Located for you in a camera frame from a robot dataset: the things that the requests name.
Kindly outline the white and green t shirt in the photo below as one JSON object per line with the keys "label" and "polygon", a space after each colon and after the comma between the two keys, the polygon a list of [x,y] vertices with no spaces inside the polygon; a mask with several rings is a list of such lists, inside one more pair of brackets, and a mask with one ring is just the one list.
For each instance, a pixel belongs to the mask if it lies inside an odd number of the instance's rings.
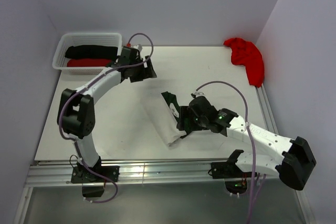
{"label": "white and green t shirt", "polygon": [[143,96],[141,104],[167,148],[175,148],[180,140],[188,136],[188,131],[177,128],[181,107],[175,94],[165,91]]}

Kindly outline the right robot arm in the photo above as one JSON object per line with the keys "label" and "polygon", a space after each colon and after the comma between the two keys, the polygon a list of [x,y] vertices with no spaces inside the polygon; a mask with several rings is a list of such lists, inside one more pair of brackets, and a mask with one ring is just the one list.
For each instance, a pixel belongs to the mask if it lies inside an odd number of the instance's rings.
{"label": "right robot arm", "polygon": [[251,144],[261,155],[234,150],[224,162],[211,163],[214,179],[251,177],[266,174],[278,177],[294,190],[303,190],[317,162],[307,140],[283,137],[269,132],[229,109],[217,110],[204,96],[182,106],[177,123],[179,130],[190,134],[209,130],[234,140]]}

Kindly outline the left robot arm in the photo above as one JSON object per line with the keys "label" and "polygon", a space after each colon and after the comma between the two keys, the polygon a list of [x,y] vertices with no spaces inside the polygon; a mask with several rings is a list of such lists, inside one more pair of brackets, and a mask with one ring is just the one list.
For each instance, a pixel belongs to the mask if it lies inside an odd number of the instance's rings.
{"label": "left robot arm", "polygon": [[128,79],[139,82],[156,78],[151,57],[141,57],[140,46],[124,46],[121,55],[104,67],[86,84],[76,89],[64,89],[61,94],[57,124],[64,140],[71,141],[78,156],[83,175],[91,182],[102,176],[101,157],[98,154],[92,131],[96,123],[95,104],[112,88]]}

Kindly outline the rolled black t shirt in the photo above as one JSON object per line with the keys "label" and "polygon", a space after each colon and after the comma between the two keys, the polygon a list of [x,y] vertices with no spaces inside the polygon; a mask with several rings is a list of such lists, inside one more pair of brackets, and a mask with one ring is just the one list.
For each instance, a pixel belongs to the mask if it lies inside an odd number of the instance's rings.
{"label": "rolled black t shirt", "polygon": [[118,47],[99,46],[99,45],[81,45],[71,46],[65,52],[65,58],[68,59],[113,59],[117,56]]}

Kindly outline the white plastic basket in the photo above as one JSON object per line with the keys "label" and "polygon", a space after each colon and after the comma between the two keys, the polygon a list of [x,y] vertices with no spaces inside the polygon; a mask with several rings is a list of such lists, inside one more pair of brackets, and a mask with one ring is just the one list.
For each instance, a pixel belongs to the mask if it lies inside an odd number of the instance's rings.
{"label": "white plastic basket", "polygon": [[67,33],[56,48],[52,67],[68,74],[98,74],[122,48],[119,33]]}

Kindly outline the rolled red t shirt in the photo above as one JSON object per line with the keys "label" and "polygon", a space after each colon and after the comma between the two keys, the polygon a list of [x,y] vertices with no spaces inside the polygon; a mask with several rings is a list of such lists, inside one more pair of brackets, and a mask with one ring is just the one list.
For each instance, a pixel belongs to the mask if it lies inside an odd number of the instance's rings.
{"label": "rolled red t shirt", "polygon": [[67,67],[104,67],[110,62],[111,60],[109,59],[70,59],[67,63]]}

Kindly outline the crumpled red t shirt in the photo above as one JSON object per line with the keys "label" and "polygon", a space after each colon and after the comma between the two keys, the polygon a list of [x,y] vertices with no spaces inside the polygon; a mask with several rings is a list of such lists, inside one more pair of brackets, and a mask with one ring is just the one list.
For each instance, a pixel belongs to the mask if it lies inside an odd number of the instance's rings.
{"label": "crumpled red t shirt", "polygon": [[242,38],[227,39],[223,45],[232,50],[231,63],[245,67],[249,84],[260,88],[265,78],[265,66],[258,48]]}

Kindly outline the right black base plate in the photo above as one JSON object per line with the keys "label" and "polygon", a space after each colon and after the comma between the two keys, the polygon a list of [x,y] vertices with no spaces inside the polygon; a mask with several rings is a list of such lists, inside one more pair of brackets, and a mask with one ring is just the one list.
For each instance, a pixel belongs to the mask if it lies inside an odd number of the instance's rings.
{"label": "right black base plate", "polygon": [[252,172],[243,172],[235,163],[212,162],[207,172],[212,179],[251,178]]}

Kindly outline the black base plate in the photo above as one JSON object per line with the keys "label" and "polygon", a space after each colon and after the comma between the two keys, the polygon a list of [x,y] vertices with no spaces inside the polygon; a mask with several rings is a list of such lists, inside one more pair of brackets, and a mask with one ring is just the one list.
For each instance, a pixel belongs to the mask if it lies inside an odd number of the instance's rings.
{"label": "black base plate", "polygon": [[235,163],[212,162],[207,172],[212,179],[251,178],[252,172],[243,172]]}
{"label": "black base plate", "polygon": [[89,184],[107,182],[107,178],[117,182],[119,177],[119,166],[102,166],[93,169],[94,174],[84,166],[76,166],[72,171],[70,182],[72,184]]}

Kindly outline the aluminium frame rail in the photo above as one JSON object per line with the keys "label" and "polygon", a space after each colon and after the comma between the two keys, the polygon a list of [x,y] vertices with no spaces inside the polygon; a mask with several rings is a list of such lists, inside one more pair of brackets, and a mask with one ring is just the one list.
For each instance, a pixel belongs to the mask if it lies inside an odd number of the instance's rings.
{"label": "aluminium frame rail", "polygon": [[[71,143],[62,140],[55,123],[63,89],[81,85],[80,81],[59,81],[39,141],[34,162],[29,168],[14,223],[23,223],[32,194],[37,187],[60,187],[70,184],[68,157],[74,152]],[[238,84],[236,89],[221,82],[212,84],[125,84],[108,92],[98,103],[98,123],[94,131],[96,148],[104,165],[120,166],[120,183],[192,182],[206,178],[211,162],[224,161],[234,150],[256,153],[258,162],[268,154],[259,143],[236,140],[209,133],[193,133],[173,146],[160,139],[140,97],[168,90],[186,101],[190,92],[204,89],[216,104],[239,114],[247,114],[257,125],[278,135],[264,88]]]}

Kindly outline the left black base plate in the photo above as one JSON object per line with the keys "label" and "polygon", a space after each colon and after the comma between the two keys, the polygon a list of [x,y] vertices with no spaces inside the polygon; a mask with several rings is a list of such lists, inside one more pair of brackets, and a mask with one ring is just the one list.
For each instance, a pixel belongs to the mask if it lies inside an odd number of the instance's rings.
{"label": "left black base plate", "polygon": [[107,178],[117,182],[119,177],[119,166],[102,166],[93,169],[94,174],[84,166],[76,166],[72,171],[70,182],[72,184],[89,184],[107,182]]}

